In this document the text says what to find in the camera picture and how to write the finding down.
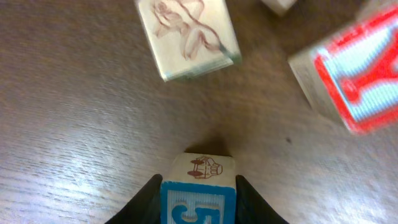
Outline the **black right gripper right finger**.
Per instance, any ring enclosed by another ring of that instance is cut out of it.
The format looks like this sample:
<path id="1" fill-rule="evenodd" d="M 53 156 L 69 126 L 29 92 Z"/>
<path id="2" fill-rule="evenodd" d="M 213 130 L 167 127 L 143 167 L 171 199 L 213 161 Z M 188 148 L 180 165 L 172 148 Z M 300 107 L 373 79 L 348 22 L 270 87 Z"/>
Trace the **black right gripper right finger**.
<path id="1" fill-rule="evenodd" d="M 236 176 L 235 224 L 289 224 L 243 175 Z"/>

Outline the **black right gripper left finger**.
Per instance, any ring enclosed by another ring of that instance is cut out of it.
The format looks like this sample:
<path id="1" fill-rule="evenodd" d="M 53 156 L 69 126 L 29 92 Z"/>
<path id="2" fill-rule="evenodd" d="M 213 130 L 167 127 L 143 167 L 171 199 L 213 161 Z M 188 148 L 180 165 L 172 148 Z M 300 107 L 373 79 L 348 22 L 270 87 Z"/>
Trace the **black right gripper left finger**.
<path id="1" fill-rule="evenodd" d="M 130 201 L 105 224 L 160 224 L 162 176 L 153 175 Z"/>

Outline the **blue number 5 block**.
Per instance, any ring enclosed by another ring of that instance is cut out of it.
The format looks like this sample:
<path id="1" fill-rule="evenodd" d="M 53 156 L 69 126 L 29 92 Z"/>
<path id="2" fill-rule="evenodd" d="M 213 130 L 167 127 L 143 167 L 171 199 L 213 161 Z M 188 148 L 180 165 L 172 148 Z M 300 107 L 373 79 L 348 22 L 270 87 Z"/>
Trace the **blue number 5 block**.
<path id="1" fill-rule="evenodd" d="M 229 156 L 182 153 L 160 186 L 161 224 L 234 224 L 236 164 Z"/>

